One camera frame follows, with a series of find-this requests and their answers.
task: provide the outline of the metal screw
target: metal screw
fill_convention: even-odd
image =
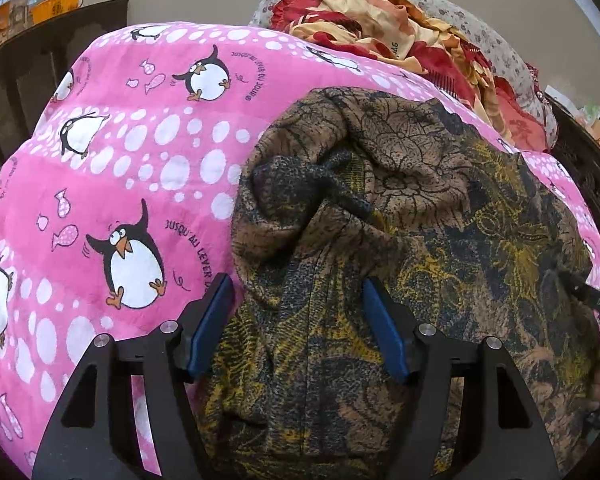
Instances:
[[[493,348],[494,350],[500,350],[502,348],[502,341],[500,341],[497,337],[490,335],[487,338],[487,346],[489,348]]]
[[[178,329],[178,322],[174,320],[165,321],[160,325],[160,332],[163,334],[170,334]]]
[[[434,335],[436,333],[436,327],[434,327],[431,323],[422,323],[418,330],[422,335]]]
[[[93,344],[98,348],[108,345],[109,341],[111,341],[111,338],[107,334],[98,334],[93,338]]]

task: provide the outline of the yellow plastic basket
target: yellow plastic basket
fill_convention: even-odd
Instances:
[[[59,16],[80,7],[82,0],[45,0],[31,9],[33,24],[44,22],[54,16]]]

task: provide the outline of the pink bedsheet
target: pink bedsheet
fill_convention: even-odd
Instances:
[[[0,444],[26,473],[97,333],[147,333],[216,272],[233,275],[240,165],[272,120],[326,86],[439,98],[496,148],[517,151],[419,76],[270,30],[133,26],[75,62],[0,170]],[[522,156],[577,218],[600,289],[600,236],[578,189],[550,155]],[[155,470],[141,384],[136,419]]]

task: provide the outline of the penguin beak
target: penguin beak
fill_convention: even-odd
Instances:
[[[116,244],[116,251],[120,255],[120,258],[125,259],[125,251],[128,253],[132,253],[134,250],[131,248],[131,244],[129,243],[128,238],[122,237]]]

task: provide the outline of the brown floral garment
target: brown floral garment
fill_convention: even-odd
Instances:
[[[571,465],[598,335],[556,272],[586,276],[590,263],[573,217],[522,156],[498,152],[437,100],[314,90],[247,161],[232,240],[244,301],[197,414],[219,470],[376,477],[404,396],[362,313],[369,275],[448,336],[506,342],[560,466]]]

